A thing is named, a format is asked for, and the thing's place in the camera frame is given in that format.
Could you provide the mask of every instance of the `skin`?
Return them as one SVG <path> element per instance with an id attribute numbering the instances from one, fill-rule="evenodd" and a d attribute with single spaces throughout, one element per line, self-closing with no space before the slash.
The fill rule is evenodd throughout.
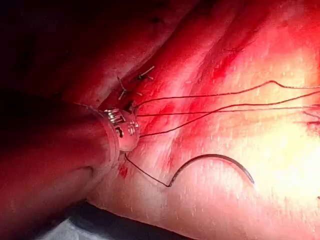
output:
<path id="1" fill-rule="evenodd" d="M 102 110 L 130 100 L 237 92 L 268 80 L 288 86 L 320 85 L 317 1 L 183 2 L 159 6 L 140 1 L 127 7 L 115 3 L 89 21 L 87 29 L 95 35 L 79 31 L 76 44 L 62 41 L 66 31 L 62 24 L 54 40 L 46 43 L 54 50 L 40 51 L 17 85 L 46 96 L 58 90 L 64 101 Z M 110 24 L 113 11 L 131 13 L 129 21 Z M 163 21 L 148 21 L 154 16 Z M 110 40 L 108 34 L 115 29 L 117 35 Z M 65 45 L 73 53 L 69 60 L 40 70 L 47 60 L 59 62 L 54 53 Z M 149 73 L 154 80 L 132 80 L 150 66 L 155 66 Z M 117 76 L 143 96 L 127 94 L 119 101 Z M 211 111 L 231 104 L 272 103 L 312 91 L 270 84 L 239 95 L 147 103 L 138 113 Z M 279 107 L 318 103 L 319 95 L 313 95 Z M 149 116 L 138 121 L 145 135 L 196 117 Z M 169 183 L 193 157 L 221 154 L 245 166 L 255 185 L 235 166 L 207 158 L 188 166 L 166 188 L 121 156 L 88 200 L 193 239 L 319 239 L 319 126 L 308 124 L 316 121 L 300 109 L 216 113 L 166 134 L 143 137 L 128 157 L 162 182 Z"/>

